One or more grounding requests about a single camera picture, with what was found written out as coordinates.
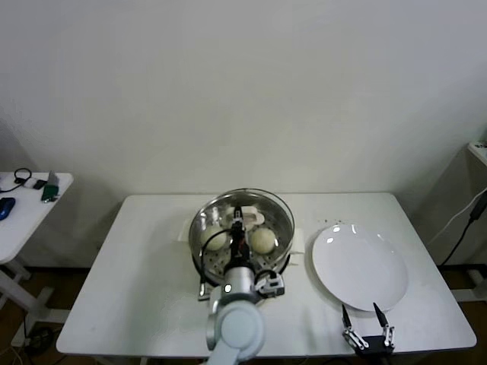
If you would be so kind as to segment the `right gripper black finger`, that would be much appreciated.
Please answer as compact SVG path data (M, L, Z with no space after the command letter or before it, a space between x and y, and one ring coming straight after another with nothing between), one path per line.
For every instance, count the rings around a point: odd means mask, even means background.
M391 326L387 320L386 315L384 312L379 308L376 303L373 303L374 311L376 313L377 319L380 323L382 328L382 337L384 338L384 346L385 347L394 347L394 334L395 334L395 327Z
M342 304L342 323L344 326L342 336L352 349L366 349L369 344L352 327L345 305Z

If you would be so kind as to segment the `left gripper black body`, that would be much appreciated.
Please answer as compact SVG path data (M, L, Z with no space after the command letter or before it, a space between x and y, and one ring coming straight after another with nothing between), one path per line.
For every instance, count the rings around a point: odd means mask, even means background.
M231 257L227 268L253 268L250 262L250 247L248 244L239 244L237 241L237 229L231 229Z

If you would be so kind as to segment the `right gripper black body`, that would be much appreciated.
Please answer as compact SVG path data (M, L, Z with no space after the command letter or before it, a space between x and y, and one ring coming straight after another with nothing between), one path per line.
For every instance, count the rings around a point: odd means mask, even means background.
M394 343L383 335L363 337L366 345L355 349L358 356L387 356L394 351Z

